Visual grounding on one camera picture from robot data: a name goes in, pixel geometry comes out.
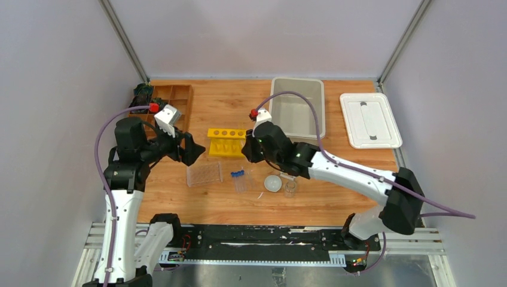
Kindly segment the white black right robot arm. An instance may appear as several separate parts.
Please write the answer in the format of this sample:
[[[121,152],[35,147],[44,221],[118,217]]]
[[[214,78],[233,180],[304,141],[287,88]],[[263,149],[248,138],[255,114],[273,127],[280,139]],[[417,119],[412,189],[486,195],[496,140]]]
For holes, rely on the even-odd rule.
[[[251,163],[265,161],[291,176],[330,182],[376,201],[372,209],[347,218],[341,241],[348,249],[382,231],[412,235],[416,229],[424,193],[410,169],[375,170],[339,159],[316,145],[292,142],[269,121],[246,131],[242,154]]]

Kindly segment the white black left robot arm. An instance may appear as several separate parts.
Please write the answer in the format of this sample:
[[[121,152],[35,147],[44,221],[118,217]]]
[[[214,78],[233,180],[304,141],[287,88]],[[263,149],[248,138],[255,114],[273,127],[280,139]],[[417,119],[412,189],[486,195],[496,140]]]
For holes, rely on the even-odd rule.
[[[149,222],[145,240],[135,246],[139,209],[152,168],[164,157],[190,166],[206,148],[192,134],[178,128],[169,133],[158,124],[139,117],[117,121],[116,146],[108,166],[99,168],[106,191],[106,221],[102,253],[97,269],[86,286],[152,286],[153,272],[163,249],[183,239],[175,213],[158,213]]]

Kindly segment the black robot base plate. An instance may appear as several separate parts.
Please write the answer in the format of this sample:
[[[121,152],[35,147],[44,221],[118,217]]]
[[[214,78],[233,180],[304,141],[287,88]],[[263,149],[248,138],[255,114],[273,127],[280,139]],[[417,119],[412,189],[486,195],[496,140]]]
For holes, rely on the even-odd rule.
[[[184,260],[240,262],[325,262],[329,253],[351,252],[360,257],[381,250],[378,235],[349,247],[340,227],[277,225],[184,225],[168,245]]]

